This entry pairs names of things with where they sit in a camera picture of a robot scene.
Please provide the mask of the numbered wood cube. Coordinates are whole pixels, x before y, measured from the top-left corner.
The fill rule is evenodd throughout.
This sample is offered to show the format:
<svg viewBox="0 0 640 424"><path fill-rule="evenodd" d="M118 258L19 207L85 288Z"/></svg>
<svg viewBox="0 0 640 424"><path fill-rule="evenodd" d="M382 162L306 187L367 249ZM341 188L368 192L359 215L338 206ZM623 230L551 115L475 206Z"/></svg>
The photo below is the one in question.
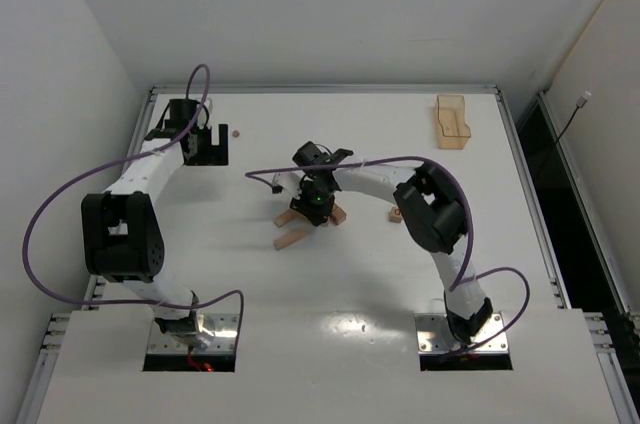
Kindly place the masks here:
<svg viewBox="0 0 640 424"><path fill-rule="evenodd" d="M330 214L330 220L336 226L342 224L346 220L346 218L347 215L345 211L340 207L334 208Z"/></svg>

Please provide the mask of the long light wood block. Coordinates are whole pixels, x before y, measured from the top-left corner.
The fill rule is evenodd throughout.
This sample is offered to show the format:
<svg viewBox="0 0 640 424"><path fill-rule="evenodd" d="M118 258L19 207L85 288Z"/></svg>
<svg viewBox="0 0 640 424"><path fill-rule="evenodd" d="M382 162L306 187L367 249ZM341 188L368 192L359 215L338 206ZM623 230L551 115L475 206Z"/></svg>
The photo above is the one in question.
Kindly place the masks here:
<svg viewBox="0 0 640 424"><path fill-rule="evenodd" d="M286 224L288 224L289 222L293 221L296 218L296 216L297 216L297 213L293 209L287 209L286 211L284 211L283 213L279 214L274 219L274 224L278 228L281 228L281 227L285 226Z"/></svg>

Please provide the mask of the long pale wood block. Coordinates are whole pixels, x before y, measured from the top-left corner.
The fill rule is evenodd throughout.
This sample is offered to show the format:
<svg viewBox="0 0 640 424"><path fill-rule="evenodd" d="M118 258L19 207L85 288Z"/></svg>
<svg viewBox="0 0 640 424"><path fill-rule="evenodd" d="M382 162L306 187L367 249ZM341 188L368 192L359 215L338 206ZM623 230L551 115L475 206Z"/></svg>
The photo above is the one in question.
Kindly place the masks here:
<svg viewBox="0 0 640 424"><path fill-rule="evenodd" d="M306 236L307 236L306 230L294 229L276 238L273 241L273 246L276 250L282 250L304 239Z"/></svg>

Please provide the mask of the clear amber plastic bin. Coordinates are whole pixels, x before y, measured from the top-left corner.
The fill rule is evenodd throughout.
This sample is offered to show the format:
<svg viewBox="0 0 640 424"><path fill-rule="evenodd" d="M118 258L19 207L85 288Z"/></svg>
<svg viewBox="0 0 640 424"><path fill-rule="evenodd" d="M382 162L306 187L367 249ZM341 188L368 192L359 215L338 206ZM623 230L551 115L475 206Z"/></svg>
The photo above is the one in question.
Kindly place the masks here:
<svg viewBox="0 0 640 424"><path fill-rule="evenodd" d="M462 95L438 95L434 106L436 139L442 150L462 150L471 138Z"/></svg>

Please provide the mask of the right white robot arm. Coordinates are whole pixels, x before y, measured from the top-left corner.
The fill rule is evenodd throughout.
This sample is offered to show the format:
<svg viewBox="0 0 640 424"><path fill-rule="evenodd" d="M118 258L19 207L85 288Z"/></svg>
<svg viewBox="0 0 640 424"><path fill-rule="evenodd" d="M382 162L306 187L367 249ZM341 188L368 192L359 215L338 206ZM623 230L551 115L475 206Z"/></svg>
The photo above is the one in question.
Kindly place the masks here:
<svg viewBox="0 0 640 424"><path fill-rule="evenodd" d="M329 154L312 142L302 145L292 160L303 176L290 207L314 226L329 220L338 192L356 192L396 205L411 238L434 260L451 335L461 345L470 345L493 307L474 277L470 209L450 173L433 163L416 168L362 165L350 150Z"/></svg>

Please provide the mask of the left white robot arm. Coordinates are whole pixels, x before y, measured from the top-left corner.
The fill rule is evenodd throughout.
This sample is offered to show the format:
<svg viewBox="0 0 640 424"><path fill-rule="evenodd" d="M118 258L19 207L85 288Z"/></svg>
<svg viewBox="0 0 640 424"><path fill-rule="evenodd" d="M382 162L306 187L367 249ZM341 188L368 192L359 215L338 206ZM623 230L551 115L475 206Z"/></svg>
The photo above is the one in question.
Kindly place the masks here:
<svg viewBox="0 0 640 424"><path fill-rule="evenodd" d="M101 194L81 202L85 264L90 274L118 283L149 302L160 332L201 350L214 337L213 322L195 310L196 294L164 267L164 240L154 204L183 166L226 166L229 127L211 127L197 111L206 104L174 98L145 136L143 158Z"/></svg>

